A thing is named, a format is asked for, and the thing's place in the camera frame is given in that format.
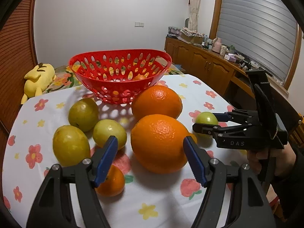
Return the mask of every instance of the person's arm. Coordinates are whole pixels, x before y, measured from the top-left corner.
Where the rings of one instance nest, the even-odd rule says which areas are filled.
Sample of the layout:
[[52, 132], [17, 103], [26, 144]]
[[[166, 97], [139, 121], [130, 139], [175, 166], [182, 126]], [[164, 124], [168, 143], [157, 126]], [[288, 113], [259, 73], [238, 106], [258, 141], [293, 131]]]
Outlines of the person's arm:
[[[272, 150], [276, 157], [275, 179], [271, 182], [280, 199], [284, 217], [284, 227], [303, 227], [304, 224], [304, 150], [292, 149], [288, 144], [284, 150]], [[258, 160], [267, 158], [267, 150], [247, 152], [250, 167], [258, 174], [261, 165]]]

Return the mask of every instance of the red basket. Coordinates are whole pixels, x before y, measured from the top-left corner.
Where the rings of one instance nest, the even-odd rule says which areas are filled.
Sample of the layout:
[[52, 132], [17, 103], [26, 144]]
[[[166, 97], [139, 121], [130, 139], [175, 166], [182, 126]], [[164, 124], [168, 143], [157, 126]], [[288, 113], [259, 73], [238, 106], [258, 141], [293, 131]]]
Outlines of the red basket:
[[[78, 54], [70, 59], [69, 66], [100, 100], [123, 104], [132, 102], [136, 95], [159, 81], [171, 62], [163, 51], [130, 49]], [[133, 81], [138, 74], [147, 78]]]

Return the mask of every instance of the screw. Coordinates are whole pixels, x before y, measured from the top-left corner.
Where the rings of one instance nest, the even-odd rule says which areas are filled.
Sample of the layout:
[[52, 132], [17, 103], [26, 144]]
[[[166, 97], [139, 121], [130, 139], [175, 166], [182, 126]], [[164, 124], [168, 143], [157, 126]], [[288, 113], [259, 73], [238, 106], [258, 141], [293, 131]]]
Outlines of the screw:
[[242, 164], [242, 168], [244, 170], [249, 170], [250, 169], [249, 164]]
[[218, 164], [218, 163], [219, 163], [219, 160], [218, 160], [217, 158], [212, 158], [212, 159], [210, 160], [210, 163], [211, 163], [211, 164]]
[[59, 164], [54, 164], [52, 166], [52, 170], [58, 170], [59, 169]]
[[83, 164], [90, 164], [91, 163], [91, 160], [90, 159], [84, 159], [82, 161]]

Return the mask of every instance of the beige curtain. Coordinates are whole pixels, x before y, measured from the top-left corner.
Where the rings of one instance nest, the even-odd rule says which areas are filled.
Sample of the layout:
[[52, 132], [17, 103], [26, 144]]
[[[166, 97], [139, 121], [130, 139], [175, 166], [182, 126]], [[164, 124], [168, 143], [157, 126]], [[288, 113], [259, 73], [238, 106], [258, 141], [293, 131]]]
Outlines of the beige curtain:
[[198, 13], [200, 9], [201, 0], [190, 0], [190, 17], [189, 26], [190, 30], [197, 30]]

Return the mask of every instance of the yellow plush toy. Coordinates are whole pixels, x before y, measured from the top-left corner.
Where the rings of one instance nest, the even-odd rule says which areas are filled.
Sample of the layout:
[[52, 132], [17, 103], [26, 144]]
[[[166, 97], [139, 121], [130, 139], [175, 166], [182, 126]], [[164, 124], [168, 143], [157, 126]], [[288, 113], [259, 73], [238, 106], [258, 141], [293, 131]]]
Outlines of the yellow plush toy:
[[55, 70], [50, 64], [42, 64], [35, 66], [29, 71], [24, 79], [24, 95], [21, 99], [23, 105], [28, 98], [36, 97], [42, 94], [48, 86], [56, 79]]

